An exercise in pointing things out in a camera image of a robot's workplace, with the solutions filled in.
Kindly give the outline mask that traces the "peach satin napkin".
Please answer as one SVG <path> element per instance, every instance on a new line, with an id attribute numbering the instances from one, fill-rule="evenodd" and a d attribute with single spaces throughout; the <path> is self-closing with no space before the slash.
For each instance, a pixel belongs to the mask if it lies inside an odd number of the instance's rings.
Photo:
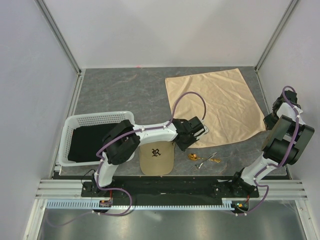
<path id="1" fill-rule="evenodd" d="M 167 77 L 165 87 L 175 118 L 198 117 L 209 129 L 193 149 L 242 142 L 266 130 L 264 114 L 238 68 Z"/>

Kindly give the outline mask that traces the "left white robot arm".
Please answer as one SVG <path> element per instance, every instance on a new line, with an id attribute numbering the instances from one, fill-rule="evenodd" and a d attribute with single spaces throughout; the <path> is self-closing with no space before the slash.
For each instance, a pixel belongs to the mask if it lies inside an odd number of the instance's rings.
<path id="1" fill-rule="evenodd" d="M 110 191 L 114 173 L 119 165 L 130 161 L 136 149 L 145 144 L 174 142 L 185 151 L 209 132 L 203 120 L 172 118 L 158 124 L 138 125 L 129 120 L 118 123 L 102 140 L 96 156 L 100 163 L 94 173 L 92 191 L 99 197 Z"/>

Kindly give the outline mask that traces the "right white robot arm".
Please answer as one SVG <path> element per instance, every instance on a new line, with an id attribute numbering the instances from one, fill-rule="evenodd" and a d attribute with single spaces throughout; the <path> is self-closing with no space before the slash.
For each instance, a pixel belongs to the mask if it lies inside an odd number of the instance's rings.
<path id="1" fill-rule="evenodd" d="M 273 103 L 272 112 L 263 119 L 270 133 L 262 145 L 262 154 L 236 172 L 229 184 L 233 196 L 249 196 L 266 175 L 299 160 L 315 133 L 315 129 L 302 120 L 302 113 L 296 90 L 285 86 Z"/>

